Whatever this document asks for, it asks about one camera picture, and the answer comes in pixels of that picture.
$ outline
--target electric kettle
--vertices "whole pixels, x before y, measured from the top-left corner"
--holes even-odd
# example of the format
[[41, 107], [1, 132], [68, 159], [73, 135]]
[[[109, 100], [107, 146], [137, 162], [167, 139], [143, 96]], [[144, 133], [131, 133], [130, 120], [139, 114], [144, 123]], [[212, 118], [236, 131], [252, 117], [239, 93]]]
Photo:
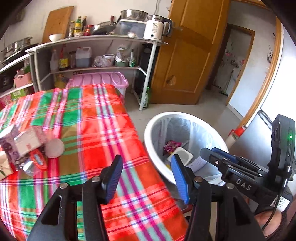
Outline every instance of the electric kettle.
[[[162, 36], [168, 36], [171, 33], [173, 23], [169, 18], [164, 18], [159, 15], [149, 15], [147, 19], [144, 39], [161, 40]], [[163, 33], [164, 22], [169, 24], [166, 33]]]

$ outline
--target orange oval object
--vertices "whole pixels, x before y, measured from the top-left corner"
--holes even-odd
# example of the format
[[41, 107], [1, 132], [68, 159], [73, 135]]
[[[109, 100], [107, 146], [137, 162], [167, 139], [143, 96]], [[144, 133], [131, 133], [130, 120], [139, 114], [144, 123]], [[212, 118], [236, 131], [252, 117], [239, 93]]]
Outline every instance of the orange oval object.
[[46, 160], [38, 149], [30, 151], [30, 158], [34, 162], [36, 167], [38, 167], [40, 170], [42, 171], [47, 170]]

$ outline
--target wooden cutting board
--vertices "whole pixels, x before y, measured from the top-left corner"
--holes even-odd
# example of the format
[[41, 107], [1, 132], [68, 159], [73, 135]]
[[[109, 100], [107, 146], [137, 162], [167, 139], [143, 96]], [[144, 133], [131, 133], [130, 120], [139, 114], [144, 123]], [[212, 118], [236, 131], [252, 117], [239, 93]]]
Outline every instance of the wooden cutting board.
[[66, 37], [73, 8], [74, 6], [63, 7], [49, 13], [43, 32], [43, 44], [50, 42], [49, 36], [52, 34], [63, 34], [63, 38]]

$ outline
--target pink bin lid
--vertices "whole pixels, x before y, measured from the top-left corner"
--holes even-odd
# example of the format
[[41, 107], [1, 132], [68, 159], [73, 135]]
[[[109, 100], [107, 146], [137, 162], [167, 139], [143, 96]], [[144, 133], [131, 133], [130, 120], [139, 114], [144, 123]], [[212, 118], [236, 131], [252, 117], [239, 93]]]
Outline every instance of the pink bin lid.
[[120, 72], [77, 74], [69, 80], [67, 88], [83, 85], [112, 84], [116, 88], [128, 87], [128, 81]]

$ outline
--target white trash can rim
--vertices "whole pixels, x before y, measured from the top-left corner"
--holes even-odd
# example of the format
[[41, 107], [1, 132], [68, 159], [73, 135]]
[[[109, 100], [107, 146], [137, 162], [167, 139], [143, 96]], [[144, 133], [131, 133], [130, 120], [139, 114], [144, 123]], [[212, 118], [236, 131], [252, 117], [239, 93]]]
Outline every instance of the white trash can rim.
[[196, 124], [202, 126], [205, 128], [212, 136], [215, 138], [217, 141], [221, 142], [221, 150], [229, 152], [228, 148], [222, 139], [222, 137], [219, 135], [219, 133], [208, 123], [205, 121], [199, 119], [196, 116], [182, 113], [182, 112], [163, 112], [160, 113], [156, 116], [154, 116], [147, 124], [144, 132], [144, 144], [146, 147], [146, 150], [149, 154], [150, 159], [154, 163], [155, 167], [158, 169], [158, 171], [165, 177], [167, 178], [171, 183], [176, 184], [175, 178], [173, 175], [173, 172], [163, 163], [163, 161], [158, 157], [153, 143], [152, 143], [152, 129], [161, 120], [167, 119], [167, 118], [182, 118], [182, 119], [187, 119], [192, 122], [195, 122]]

